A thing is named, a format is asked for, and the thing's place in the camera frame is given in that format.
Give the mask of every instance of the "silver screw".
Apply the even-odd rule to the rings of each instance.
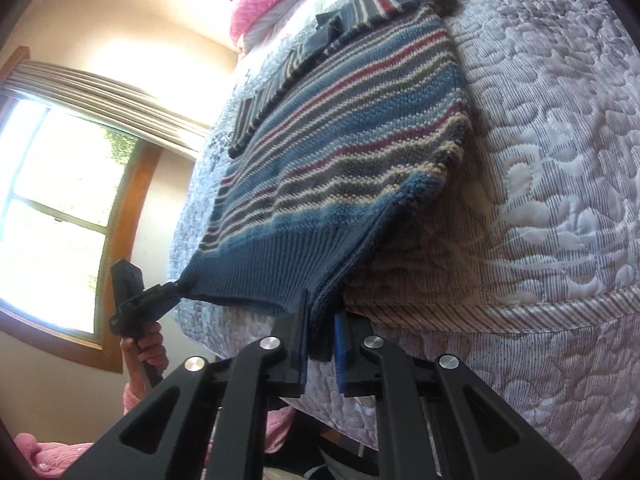
[[[438,362],[447,370],[455,370],[460,364],[460,360],[455,355],[443,355]]]
[[[190,372],[198,372],[202,370],[206,364],[207,362],[202,357],[195,356],[195,357],[189,357],[184,362],[184,367],[187,368],[187,370]]]
[[[277,337],[270,335],[260,341],[260,346],[265,350],[273,350],[280,346],[280,340]]]
[[[382,339],[379,335],[368,335],[366,336],[366,338],[364,338],[364,346],[366,346],[367,348],[380,348],[384,343],[385,340]]]

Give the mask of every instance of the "green foliage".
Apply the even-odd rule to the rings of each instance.
[[[104,138],[109,141],[111,145],[111,157],[118,164],[126,166],[133,153],[133,149],[136,147],[136,139],[128,136],[127,134],[121,134],[120,132],[114,132],[113,130],[104,131]]]

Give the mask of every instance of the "triangular cutout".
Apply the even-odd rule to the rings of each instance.
[[[177,386],[163,392],[122,432],[121,443],[143,453],[154,454],[158,450],[179,397],[180,389]]]
[[[489,453],[497,453],[520,442],[518,432],[504,420],[484,399],[472,388],[465,387],[463,393],[485,449]]]

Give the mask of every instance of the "person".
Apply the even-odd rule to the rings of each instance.
[[[146,361],[161,372],[167,370],[169,366],[166,348],[162,344],[161,331],[162,327],[157,321],[149,323],[144,327],[144,336],[137,343],[131,338],[125,338],[120,343],[125,366],[129,371],[129,382],[125,385],[122,394],[124,415],[127,415],[146,396],[146,381],[140,363]],[[286,406],[269,412],[265,453],[276,453],[282,447],[295,411],[291,406]],[[29,433],[19,433],[14,438],[14,442],[22,456],[41,478],[60,478],[62,473],[92,446],[92,443],[67,445],[58,442],[38,442]]]

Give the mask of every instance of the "bed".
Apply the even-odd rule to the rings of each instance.
[[[238,63],[194,168],[170,279],[206,228],[240,103],[345,1],[300,0]],[[446,23],[476,140],[435,207],[351,275],[344,301],[414,356],[462,357],[596,479],[640,417],[640,55],[606,0],[461,0]],[[187,300],[174,316],[221,357],[273,322]],[[290,403],[377,447],[372,400],[342,398],[333,374],[311,362],[307,394]]]

